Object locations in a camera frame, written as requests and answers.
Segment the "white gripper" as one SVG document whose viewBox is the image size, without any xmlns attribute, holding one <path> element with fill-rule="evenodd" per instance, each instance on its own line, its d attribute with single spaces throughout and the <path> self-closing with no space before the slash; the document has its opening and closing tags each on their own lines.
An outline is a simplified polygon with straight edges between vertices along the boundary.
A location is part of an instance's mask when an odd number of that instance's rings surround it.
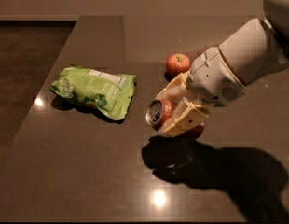
<svg viewBox="0 0 289 224">
<path fill-rule="evenodd" d="M 207 103 L 226 106 L 242 97 L 246 86 L 234 74 L 221 50 L 210 47 L 194 60 L 189 73 L 177 75 L 156 98 L 180 100 L 188 94 L 189 89 Z M 184 98 L 158 130 L 158 134 L 163 137 L 184 134 L 198 138 L 202 135 L 205 120 L 209 116 L 208 109 Z"/>
</svg>

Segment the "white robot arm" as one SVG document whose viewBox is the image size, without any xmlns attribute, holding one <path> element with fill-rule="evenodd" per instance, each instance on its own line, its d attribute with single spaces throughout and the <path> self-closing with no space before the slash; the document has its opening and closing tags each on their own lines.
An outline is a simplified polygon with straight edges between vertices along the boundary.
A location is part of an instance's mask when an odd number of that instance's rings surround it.
<svg viewBox="0 0 289 224">
<path fill-rule="evenodd" d="M 190 133 L 213 106 L 229 105 L 261 77 L 289 68 L 289 0 L 263 0 L 265 18 L 254 18 L 220 45 L 206 49 L 188 71 L 158 95 L 174 104 L 158 134 Z"/>
</svg>

